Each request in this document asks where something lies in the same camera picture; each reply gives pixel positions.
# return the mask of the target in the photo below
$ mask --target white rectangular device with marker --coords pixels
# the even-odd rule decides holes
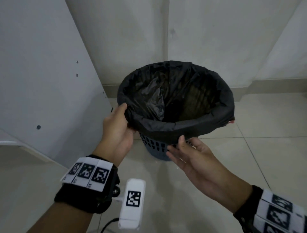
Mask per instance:
[[[139,229],[142,221],[145,187],[144,180],[129,179],[127,181],[119,215],[119,229]]]

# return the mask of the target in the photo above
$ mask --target fingernail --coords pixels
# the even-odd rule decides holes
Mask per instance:
[[[185,136],[184,135],[181,135],[179,137],[179,140],[178,140],[178,143],[182,143],[182,142],[185,142]]]

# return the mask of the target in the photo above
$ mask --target person's left hand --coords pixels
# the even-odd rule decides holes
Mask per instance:
[[[128,127],[124,115],[126,109],[127,104],[124,103],[104,119],[102,139],[93,152],[93,155],[100,156],[117,167],[130,151],[135,133],[135,130]]]

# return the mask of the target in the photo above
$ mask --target black cable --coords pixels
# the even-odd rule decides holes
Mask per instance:
[[[119,218],[115,218],[115,219],[112,219],[111,221],[109,221],[101,230],[100,233],[103,233],[103,231],[107,228],[107,226],[109,226],[111,223],[114,223],[114,222],[117,222],[119,221]]]

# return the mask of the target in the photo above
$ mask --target plastic bag liner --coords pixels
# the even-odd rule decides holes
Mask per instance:
[[[134,129],[166,144],[210,133],[235,112],[232,91],[216,72],[181,61],[136,69],[119,86],[117,102],[127,103]]]

